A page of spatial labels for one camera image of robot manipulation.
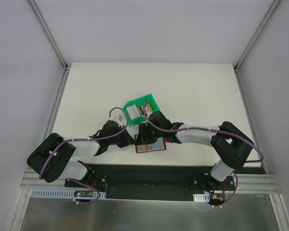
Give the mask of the red leather card holder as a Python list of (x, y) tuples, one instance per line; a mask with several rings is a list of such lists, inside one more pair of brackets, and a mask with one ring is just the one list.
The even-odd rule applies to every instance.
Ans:
[(158, 138), (157, 142), (153, 143), (153, 144), (148, 144), (150, 146), (150, 151), (149, 152), (158, 152), (158, 151), (164, 151), (167, 149), (166, 146), (167, 141), (163, 138)]

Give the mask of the gold card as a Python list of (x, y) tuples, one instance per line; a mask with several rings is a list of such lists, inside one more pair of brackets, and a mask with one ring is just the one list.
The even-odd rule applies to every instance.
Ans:
[(141, 114), (143, 113), (152, 113), (154, 109), (152, 108), (151, 104), (147, 103), (146, 105), (141, 105), (138, 107), (138, 110)]
[(143, 152), (148, 152), (150, 151), (150, 146), (148, 144), (145, 145), (137, 145), (137, 152), (138, 153), (143, 153)]

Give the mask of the green plastic bin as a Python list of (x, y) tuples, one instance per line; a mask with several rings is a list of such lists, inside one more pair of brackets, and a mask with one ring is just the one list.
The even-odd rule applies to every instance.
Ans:
[(152, 94), (128, 101), (124, 105), (123, 110), (127, 113), (129, 126), (138, 125), (145, 121), (145, 117), (143, 116), (144, 104), (146, 104), (147, 112), (159, 111), (159, 106)]

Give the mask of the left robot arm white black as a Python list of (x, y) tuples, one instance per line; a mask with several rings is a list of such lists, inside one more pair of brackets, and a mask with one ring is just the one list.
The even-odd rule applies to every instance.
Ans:
[(28, 157), (26, 163), (41, 180), (47, 183), (58, 178), (74, 178), (81, 187), (88, 187), (92, 175), (80, 161), (72, 161), (78, 156), (99, 156), (109, 146), (124, 148), (135, 144), (135, 139), (125, 126), (117, 120), (108, 120), (103, 127), (88, 138), (64, 139), (58, 133), (50, 134)]

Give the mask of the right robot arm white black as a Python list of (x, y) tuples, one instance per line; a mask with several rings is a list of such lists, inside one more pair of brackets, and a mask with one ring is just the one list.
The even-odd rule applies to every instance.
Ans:
[(231, 122), (224, 121), (217, 127), (191, 127), (183, 122), (170, 122), (160, 111), (151, 113), (146, 123), (139, 125), (136, 145), (153, 144), (162, 138), (169, 143), (195, 143), (212, 147), (220, 160), (207, 177), (213, 190), (224, 185), (224, 180), (235, 170), (241, 169), (252, 151), (253, 141)]

